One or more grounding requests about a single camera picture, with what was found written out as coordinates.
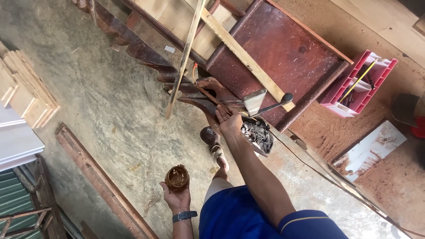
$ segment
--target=black watch strap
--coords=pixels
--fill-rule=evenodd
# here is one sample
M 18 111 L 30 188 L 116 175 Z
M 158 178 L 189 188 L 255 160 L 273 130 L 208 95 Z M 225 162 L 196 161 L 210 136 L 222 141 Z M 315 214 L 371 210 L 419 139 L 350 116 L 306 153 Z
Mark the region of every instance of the black watch strap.
M 174 215 L 173 223 L 181 221 L 181 220 L 185 220 L 191 217 L 195 217 L 195 216 L 198 216 L 198 213 L 196 211 L 185 211 L 185 212 Z

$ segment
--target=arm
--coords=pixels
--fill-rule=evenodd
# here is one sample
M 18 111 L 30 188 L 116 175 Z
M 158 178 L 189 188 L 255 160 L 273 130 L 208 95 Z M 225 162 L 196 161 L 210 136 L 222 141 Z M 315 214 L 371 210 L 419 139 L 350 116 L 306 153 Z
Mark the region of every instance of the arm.
M 182 191 L 175 191 L 168 188 L 165 182 L 159 183 L 164 190 L 164 199 L 170 207 L 173 215 L 190 211 L 190 192 L 189 182 L 186 184 L 186 188 Z M 173 239 L 193 239 L 193 227 L 192 220 L 185 219 L 173 224 Z
M 246 137 L 241 133 L 242 117 L 233 108 L 232 116 L 221 106 L 215 111 L 220 131 L 238 165 L 247 187 L 272 225 L 277 228 L 282 218 L 295 212 L 289 196 L 278 178 L 255 155 Z

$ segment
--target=white sandal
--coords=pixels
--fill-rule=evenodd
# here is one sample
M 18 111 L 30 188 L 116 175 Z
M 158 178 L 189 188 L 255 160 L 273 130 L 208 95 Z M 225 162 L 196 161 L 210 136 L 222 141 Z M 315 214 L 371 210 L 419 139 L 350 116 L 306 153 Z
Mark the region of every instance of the white sandal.
M 224 159 L 224 162 L 226 164 L 225 168 L 227 168 L 226 172 L 229 171 L 229 164 L 227 163 L 226 157 L 224 156 L 224 153 L 223 153 L 223 149 L 221 148 L 219 144 L 215 144 L 214 146 L 211 147 L 211 156 L 213 158 L 215 165 L 217 165 L 218 167 L 220 167 L 217 163 L 218 157 Z

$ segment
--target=black cloth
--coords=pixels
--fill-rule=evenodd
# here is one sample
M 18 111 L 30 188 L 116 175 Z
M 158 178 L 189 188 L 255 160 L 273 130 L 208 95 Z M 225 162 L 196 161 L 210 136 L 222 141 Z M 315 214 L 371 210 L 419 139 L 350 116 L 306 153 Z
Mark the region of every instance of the black cloth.
M 264 121 L 247 120 L 242 124 L 241 132 L 251 141 L 260 146 L 260 149 L 269 154 L 273 146 L 273 136 L 269 132 L 270 126 Z

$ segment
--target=man's left hand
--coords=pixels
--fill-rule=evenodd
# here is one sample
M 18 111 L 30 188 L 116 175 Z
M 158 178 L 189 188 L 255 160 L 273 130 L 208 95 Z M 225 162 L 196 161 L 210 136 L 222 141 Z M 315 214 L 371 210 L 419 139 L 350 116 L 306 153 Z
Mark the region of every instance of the man's left hand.
M 173 215 L 190 211 L 190 192 L 189 192 L 189 181 L 186 186 L 182 189 L 170 189 L 165 182 L 159 183 L 164 190 L 164 200 L 170 207 Z

